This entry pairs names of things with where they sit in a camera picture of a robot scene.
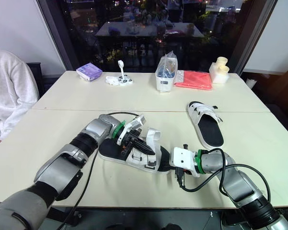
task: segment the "red cloth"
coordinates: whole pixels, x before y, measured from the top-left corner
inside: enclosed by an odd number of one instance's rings
[[[212,88],[209,73],[184,71],[183,82],[175,83],[177,87],[209,90]]]

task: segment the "tissue box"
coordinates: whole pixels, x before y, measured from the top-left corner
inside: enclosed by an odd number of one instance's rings
[[[76,72],[80,75],[80,78],[88,82],[92,82],[102,74],[102,70],[94,66],[92,63],[79,67],[76,69]]]

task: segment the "green ring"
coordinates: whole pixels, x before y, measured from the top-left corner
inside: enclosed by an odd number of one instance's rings
[[[198,171],[200,172],[200,174],[206,174],[202,168],[202,159],[201,158],[202,158],[202,150],[199,149],[197,151],[197,157],[195,157],[194,160],[197,163]]]
[[[115,138],[117,132],[125,125],[125,123],[126,121],[123,121],[116,127],[116,129],[113,131],[112,138]]]

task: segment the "cable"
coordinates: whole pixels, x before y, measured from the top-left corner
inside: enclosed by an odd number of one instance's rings
[[[69,212],[69,214],[67,215],[67,217],[65,218],[65,220],[62,222],[62,224],[57,228],[57,230],[60,230],[67,222],[67,220],[72,216],[72,214],[75,212],[76,208],[78,207],[78,204],[80,203],[80,201],[82,200],[82,197],[84,196],[85,194],[85,191],[87,189],[87,186],[88,186],[88,183],[90,182],[90,178],[91,178],[91,174],[92,174],[92,170],[93,170],[93,165],[95,163],[95,160],[96,160],[96,156],[98,154],[98,151],[99,151],[99,148],[97,149],[96,151],[96,154],[93,158],[93,162],[92,162],[92,165],[91,165],[91,169],[90,169],[90,172],[88,174],[88,177],[87,177],[87,180],[86,180],[86,184],[85,184],[85,187],[78,199],[78,201],[76,202],[75,206],[71,209],[71,211]]]
[[[261,179],[264,181],[265,187],[266,187],[266,189],[267,189],[267,196],[268,196],[267,200],[268,200],[269,202],[271,202],[271,192],[270,192],[269,184],[268,184],[267,180],[265,179],[265,177],[264,177],[257,169],[255,169],[255,168],[253,168],[253,167],[251,167],[251,166],[249,166],[249,165],[247,165],[247,164],[231,164],[231,165],[226,166],[225,169],[229,169],[229,168],[233,168],[233,167],[244,167],[244,168],[248,168],[248,169],[251,169],[251,170],[253,170],[254,172],[256,172],[256,173],[261,177]],[[199,186],[197,186],[197,187],[194,188],[194,189],[188,189],[188,188],[186,188],[185,186],[182,186],[181,181],[178,181],[178,183],[179,183],[179,186],[180,186],[184,191],[190,192],[190,193],[191,193],[191,192],[196,192],[196,191],[200,190],[204,185],[206,185],[213,177],[215,177],[216,175],[218,175],[222,170],[223,170],[223,168],[215,171],[213,174],[211,174],[211,176],[209,176],[204,182],[202,182]]]
[[[209,218],[208,218],[207,222],[205,223],[205,225],[204,225],[204,227],[203,227],[203,230],[205,230],[205,228],[206,228],[206,226],[207,226],[207,224],[208,224],[210,218],[211,218],[211,214],[209,214]]]
[[[114,114],[130,114],[133,116],[138,116],[138,114],[134,114],[134,113],[130,113],[130,112],[113,112],[113,113],[109,113],[108,115],[114,115]]]
[[[208,153],[213,152],[215,150],[219,150],[221,152],[221,154],[222,154],[222,164],[223,165],[222,165],[222,176],[221,176],[221,180],[220,180],[220,184],[219,184],[219,190],[220,190],[220,193],[222,193],[225,196],[228,196],[222,189],[224,178],[225,178],[225,172],[226,172],[226,170],[225,170],[225,167],[226,167],[225,154],[224,154],[224,151],[222,149],[220,149],[220,148],[212,149],[212,150],[208,151]]]

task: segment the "window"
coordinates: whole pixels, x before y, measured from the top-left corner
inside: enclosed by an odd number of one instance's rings
[[[174,51],[179,69],[208,71],[229,60],[255,0],[59,0],[78,61],[103,71],[154,72]]]

